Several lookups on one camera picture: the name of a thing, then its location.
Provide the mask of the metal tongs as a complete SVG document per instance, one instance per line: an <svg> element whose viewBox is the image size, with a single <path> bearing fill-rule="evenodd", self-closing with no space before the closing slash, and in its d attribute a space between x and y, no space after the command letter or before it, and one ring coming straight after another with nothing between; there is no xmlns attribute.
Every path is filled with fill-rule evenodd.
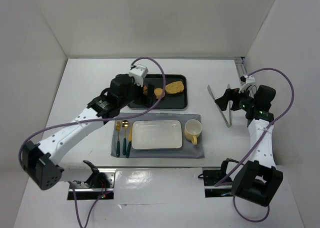
<svg viewBox="0 0 320 228"><path fill-rule="evenodd" d="M224 100L220 100L214 97L214 94L212 92L212 89L210 87L210 85L207 86L207 90L209 95L211 96L211 98L213 99L215 105L217 106L217 109L223 119L223 121L225 122L225 125L227 126L227 128L230 128L232 126L232 111L231 111L231 102L228 101L227 103ZM228 110L228 119L226 118L226 116L224 115L223 111Z"/></svg>

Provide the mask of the speckled bread slice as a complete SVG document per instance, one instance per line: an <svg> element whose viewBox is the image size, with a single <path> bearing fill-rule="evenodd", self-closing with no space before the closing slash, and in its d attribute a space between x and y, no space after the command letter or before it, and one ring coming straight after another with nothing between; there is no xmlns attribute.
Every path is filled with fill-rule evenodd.
<svg viewBox="0 0 320 228"><path fill-rule="evenodd" d="M183 92L185 86L182 81L175 81L165 86L165 92L171 95Z"/></svg>

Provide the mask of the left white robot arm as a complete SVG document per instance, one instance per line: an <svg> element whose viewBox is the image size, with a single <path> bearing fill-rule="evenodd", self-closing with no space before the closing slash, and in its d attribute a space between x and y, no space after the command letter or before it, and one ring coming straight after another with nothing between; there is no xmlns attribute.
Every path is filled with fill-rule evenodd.
<svg viewBox="0 0 320 228"><path fill-rule="evenodd" d="M133 72L117 75L110 87L93 98L72 122L55 125L59 131L38 143L33 143L31 137L22 143L19 162L41 190L60 181L64 169L59 162L90 133L115 120L121 109L132 102L152 103L152 95L144 95L145 78L145 74Z"/></svg>

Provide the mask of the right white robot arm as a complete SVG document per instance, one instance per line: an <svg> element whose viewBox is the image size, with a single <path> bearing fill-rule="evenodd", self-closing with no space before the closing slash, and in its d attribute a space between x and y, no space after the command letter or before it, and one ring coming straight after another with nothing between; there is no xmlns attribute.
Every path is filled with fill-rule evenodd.
<svg viewBox="0 0 320 228"><path fill-rule="evenodd" d="M275 89L260 85L252 97L249 90L227 88L215 101L223 111L229 103L232 103L232 111L245 111L253 149L246 155L244 166L234 177L231 193L264 207L269 205L283 180L283 173L276 169L272 148L274 115L270 113L270 108L275 96Z"/></svg>

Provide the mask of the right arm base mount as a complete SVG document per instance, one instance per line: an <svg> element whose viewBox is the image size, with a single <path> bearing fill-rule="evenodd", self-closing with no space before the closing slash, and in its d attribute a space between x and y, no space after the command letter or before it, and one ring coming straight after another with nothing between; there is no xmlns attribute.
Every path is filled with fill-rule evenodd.
<svg viewBox="0 0 320 228"><path fill-rule="evenodd" d="M215 184L226 176L227 167L230 162L238 163L234 159L227 158L221 163L220 168L203 169L202 173L197 176L198 179L203 180L205 198L232 196L230 185L215 187Z"/></svg>

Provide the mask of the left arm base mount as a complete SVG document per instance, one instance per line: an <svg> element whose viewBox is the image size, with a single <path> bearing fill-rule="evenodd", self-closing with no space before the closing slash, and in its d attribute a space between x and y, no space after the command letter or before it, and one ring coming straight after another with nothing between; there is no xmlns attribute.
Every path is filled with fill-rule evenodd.
<svg viewBox="0 0 320 228"><path fill-rule="evenodd" d="M83 163L89 168L84 179L73 180L69 185L67 200L74 200L73 189L77 200L112 200L114 198L115 168L97 167L88 160Z"/></svg>

